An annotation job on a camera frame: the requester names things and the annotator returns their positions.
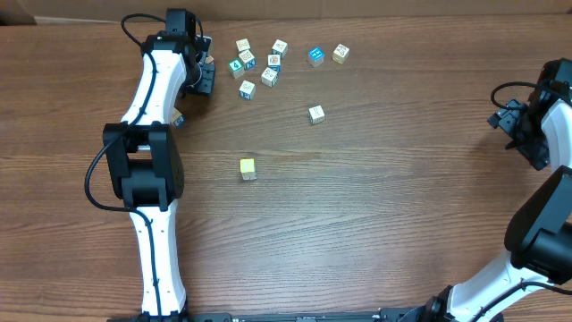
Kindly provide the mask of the yellow wooden block S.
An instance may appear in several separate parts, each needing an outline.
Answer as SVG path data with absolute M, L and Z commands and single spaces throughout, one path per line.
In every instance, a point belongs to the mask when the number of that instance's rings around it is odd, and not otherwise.
M 257 178 L 255 159 L 242 158 L 240 160 L 240 173 L 244 181 L 254 181 Z

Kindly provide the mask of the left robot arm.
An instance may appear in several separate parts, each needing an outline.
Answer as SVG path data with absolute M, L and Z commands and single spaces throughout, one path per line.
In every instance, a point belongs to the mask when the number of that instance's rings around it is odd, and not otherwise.
M 184 169 L 171 120 L 180 91 L 210 94 L 215 67 L 206 62 L 212 39 L 197 36 L 198 79 L 190 79 L 190 53 L 156 35 L 143 56 L 143 71 L 128 112 L 104 128 L 103 142 L 116 197 L 128 209 L 143 278 L 138 321 L 188 321 L 188 302 L 178 264 L 176 213 Z

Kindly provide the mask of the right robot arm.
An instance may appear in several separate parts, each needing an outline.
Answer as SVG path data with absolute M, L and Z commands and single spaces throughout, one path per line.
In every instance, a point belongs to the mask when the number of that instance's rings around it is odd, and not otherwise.
M 545 63 L 527 101 L 498 104 L 488 124 L 502 129 L 536 170 L 551 169 L 509 222 L 505 250 L 471 279 L 445 288 L 398 321 L 501 321 L 528 294 L 567 294 L 571 278 L 571 62 Z

